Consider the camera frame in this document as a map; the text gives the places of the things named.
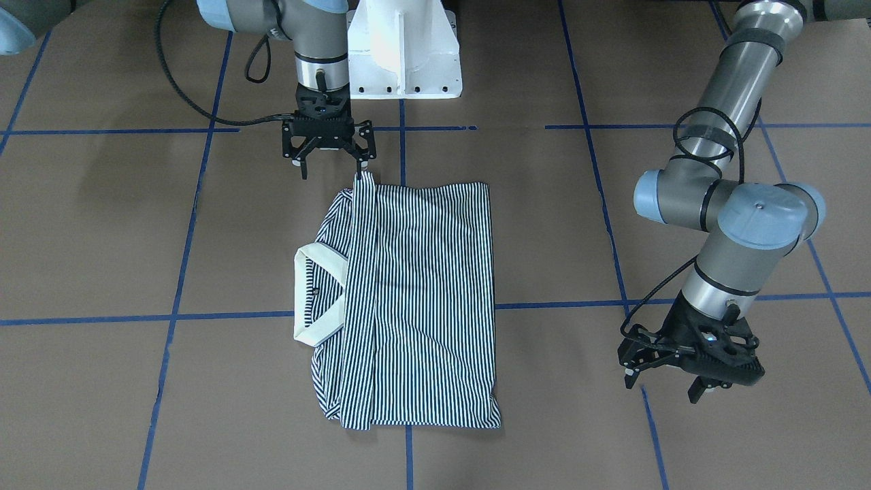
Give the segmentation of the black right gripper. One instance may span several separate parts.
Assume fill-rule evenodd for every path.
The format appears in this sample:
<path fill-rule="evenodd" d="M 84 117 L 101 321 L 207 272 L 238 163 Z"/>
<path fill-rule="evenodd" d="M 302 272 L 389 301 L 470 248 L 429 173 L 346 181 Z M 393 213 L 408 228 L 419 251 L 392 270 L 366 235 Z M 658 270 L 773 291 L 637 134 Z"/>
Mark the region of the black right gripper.
<path fill-rule="evenodd" d="M 361 179 L 378 152 L 372 121 L 355 124 L 352 119 L 350 87 L 319 92 L 297 86 L 295 98 L 298 108 L 281 123 L 281 145 L 284 158 L 301 170 L 301 179 L 308 179 L 307 158 L 315 148 L 352 152 L 357 162 L 355 177 Z"/>

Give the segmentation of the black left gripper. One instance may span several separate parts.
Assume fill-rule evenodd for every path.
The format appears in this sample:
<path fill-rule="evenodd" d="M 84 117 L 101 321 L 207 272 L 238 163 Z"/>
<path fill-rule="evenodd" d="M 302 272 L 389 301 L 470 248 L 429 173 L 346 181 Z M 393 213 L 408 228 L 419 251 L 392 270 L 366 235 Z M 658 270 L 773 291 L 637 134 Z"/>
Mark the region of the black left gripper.
<path fill-rule="evenodd" d="M 721 319 L 696 310 L 685 297 L 677 297 L 663 321 L 663 336 L 632 325 L 618 347 L 625 370 L 623 384 L 632 389 L 647 369 L 676 365 L 697 378 L 687 389 L 691 404 L 722 382 L 752 387 L 766 371 L 756 356 L 759 338 L 735 303 L 728 303 Z"/>

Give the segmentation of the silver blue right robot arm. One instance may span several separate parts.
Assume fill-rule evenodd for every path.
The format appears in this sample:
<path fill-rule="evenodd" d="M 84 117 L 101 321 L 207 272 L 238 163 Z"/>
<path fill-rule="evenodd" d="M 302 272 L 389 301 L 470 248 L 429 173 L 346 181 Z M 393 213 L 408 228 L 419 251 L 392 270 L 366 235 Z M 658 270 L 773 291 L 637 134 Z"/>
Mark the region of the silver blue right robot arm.
<path fill-rule="evenodd" d="M 165 58 L 164 17 L 171 2 L 159 6 L 152 36 L 159 65 L 175 93 L 190 108 L 209 121 L 232 127 L 280 123 L 282 155 L 308 176 L 307 158 L 315 150 L 343 151 L 355 162 L 355 177 L 376 158 L 376 142 L 370 120 L 352 117 L 346 1 L 199 1 L 202 20 L 218 30 L 259 36 L 258 48 L 269 49 L 271 41 L 293 46 L 297 87 L 296 110 L 253 120 L 227 120 L 216 110 L 195 103 L 181 88 Z"/>

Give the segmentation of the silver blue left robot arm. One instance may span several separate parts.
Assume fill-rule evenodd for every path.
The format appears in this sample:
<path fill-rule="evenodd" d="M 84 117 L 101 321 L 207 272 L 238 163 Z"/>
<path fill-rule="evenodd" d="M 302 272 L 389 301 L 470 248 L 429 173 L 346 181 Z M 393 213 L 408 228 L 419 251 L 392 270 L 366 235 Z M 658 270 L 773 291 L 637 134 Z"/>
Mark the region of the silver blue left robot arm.
<path fill-rule="evenodd" d="M 673 366 L 695 376 L 691 403 L 707 391 L 755 385 L 765 370 L 746 319 L 783 257 L 821 228 L 827 208 L 812 186 L 746 182 L 744 142 L 786 47 L 808 24 L 869 16 L 868 1 L 744 1 L 700 102 L 672 130 L 663 169 L 634 189 L 644 218 L 707 233 L 659 331 L 626 316 L 618 359 L 631 389 L 644 370 Z"/>

